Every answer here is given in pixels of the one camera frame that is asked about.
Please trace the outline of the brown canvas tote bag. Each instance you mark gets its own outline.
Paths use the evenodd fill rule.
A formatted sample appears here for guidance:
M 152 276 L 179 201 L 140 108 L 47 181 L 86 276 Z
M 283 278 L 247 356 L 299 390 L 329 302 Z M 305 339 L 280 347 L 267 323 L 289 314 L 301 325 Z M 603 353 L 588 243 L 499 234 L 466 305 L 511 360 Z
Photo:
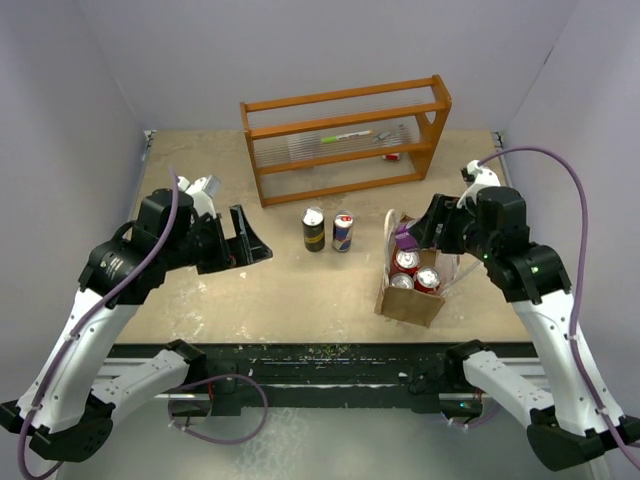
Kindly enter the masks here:
M 417 252 L 420 255 L 421 267 L 435 268 L 442 281 L 442 291 L 439 296 L 429 295 L 415 290 L 394 288 L 389 285 L 392 275 L 399 273 L 393 265 L 393 257 L 400 250 L 395 243 L 394 233 L 401 223 L 411 220 L 406 215 L 400 215 L 391 209 L 384 219 L 383 236 L 383 265 L 381 283 L 374 312 L 400 322 L 418 325 L 428 328 L 446 302 L 446 297 L 453 292 L 454 286 L 465 279 L 471 272 L 478 268 L 480 263 L 473 262 L 462 268 L 461 257 L 452 254 L 443 254 L 433 249 L 422 249 Z

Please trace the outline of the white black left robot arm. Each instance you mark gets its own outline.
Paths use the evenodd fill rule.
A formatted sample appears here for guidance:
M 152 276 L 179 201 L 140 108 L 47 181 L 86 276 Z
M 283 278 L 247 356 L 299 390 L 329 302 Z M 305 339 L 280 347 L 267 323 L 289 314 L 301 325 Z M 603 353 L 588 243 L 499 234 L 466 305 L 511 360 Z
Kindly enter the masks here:
M 17 400 L 1 406 L 1 425 L 19 435 L 19 449 L 54 462 L 95 454 L 131 412 L 166 391 L 194 392 L 209 374 L 203 351 L 174 340 L 152 359 L 100 383 L 98 373 L 120 332 L 168 272 L 198 274 L 246 267 L 272 257 L 239 205 L 226 238 L 211 205 L 195 194 L 158 189 L 135 220 L 95 247 L 79 277 L 69 319 L 45 366 Z

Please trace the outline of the black beverage can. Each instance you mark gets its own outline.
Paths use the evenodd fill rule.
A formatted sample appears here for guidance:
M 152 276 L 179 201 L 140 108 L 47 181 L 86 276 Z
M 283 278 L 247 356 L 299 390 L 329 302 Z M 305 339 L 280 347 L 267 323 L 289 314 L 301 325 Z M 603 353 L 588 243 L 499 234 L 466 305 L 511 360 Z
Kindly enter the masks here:
M 325 246 L 325 216 L 319 207 L 307 207 L 301 214 L 304 246 L 309 252 L 319 252 Z

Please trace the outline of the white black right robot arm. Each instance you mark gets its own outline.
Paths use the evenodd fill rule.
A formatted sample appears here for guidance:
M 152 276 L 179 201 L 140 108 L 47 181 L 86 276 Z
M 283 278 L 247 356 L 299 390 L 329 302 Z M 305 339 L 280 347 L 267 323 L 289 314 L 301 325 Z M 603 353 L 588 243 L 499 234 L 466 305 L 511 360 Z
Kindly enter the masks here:
M 399 248 L 470 254 L 480 260 L 530 335 L 549 388 L 541 390 L 478 340 L 446 354 L 445 380 L 456 391 L 489 394 L 525 428 L 539 461 L 560 471 L 631 447 L 639 420 L 624 414 L 599 375 L 575 321 L 577 301 L 564 264 L 530 239 L 526 202 L 503 186 L 470 198 L 437 194 L 418 220 L 401 225 Z

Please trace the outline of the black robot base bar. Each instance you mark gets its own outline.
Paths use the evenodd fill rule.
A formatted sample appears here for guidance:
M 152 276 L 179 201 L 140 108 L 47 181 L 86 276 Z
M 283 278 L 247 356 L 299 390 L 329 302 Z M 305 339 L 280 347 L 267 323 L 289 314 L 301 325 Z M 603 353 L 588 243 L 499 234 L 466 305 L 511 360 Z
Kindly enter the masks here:
M 214 417 L 245 408 L 407 409 L 476 419 L 485 395 L 445 373 L 444 344 L 188 344 L 167 349 L 190 370 L 171 389 L 170 410 L 191 401 Z

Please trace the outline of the white can red tab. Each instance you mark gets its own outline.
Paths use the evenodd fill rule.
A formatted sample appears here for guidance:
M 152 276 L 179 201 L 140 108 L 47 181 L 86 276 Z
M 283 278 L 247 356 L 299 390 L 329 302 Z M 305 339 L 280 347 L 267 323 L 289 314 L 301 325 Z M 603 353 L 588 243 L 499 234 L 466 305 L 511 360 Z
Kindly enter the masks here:
M 351 248 L 354 227 L 354 216 L 350 211 L 339 211 L 333 220 L 332 247 L 345 253 Z

